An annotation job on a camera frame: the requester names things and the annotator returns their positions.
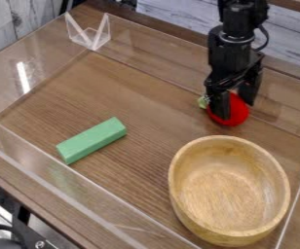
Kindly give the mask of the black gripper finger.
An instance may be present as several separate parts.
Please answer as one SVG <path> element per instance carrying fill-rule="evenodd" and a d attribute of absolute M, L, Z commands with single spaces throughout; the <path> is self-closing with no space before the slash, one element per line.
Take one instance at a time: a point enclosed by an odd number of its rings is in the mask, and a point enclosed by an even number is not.
<path fill-rule="evenodd" d="M 262 83 L 263 67 L 261 63 L 257 63 L 247 71 L 243 77 L 243 83 L 238 88 L 238 95 L 243 102 L 253 106 Z"/>
<path fill-rule="evenodd" d="M 222 92 L 215 92 L 210 100 L 210 110 L 211 113 L 221 118 L 227 120 L 230 117 L 230 97 L 229 92 L 225 90 Z"/>

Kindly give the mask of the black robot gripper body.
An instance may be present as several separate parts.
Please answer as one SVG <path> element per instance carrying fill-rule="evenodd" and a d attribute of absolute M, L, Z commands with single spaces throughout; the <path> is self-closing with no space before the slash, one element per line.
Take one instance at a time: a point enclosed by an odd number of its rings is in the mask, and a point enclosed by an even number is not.
<path fill-rule="evenodd" d="M 262 64 L 265 55 L 262 48 L 254 49 L 254 32 L 246 36 L 231 36 L 218 25 L 209 32 L 209 65 L 211 72 L 205 80 L 206 92 L 210 96 L 215 92 L 238 89 L 249 69 Z"/>

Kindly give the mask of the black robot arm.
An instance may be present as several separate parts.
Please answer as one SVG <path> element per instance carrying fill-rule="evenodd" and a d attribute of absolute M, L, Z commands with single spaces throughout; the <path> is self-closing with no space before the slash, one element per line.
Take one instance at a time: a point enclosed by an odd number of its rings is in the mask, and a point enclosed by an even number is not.
<path fill-rule="evenodd" d="M 262 83 L 270 36 L 263 27 L 267 0 L 218 0 L 221 24 L 207 35 L 211 72 L 203 82 L 209 113 L 219 121 L 233 118 L 231 100 L 254 105 Z"/>

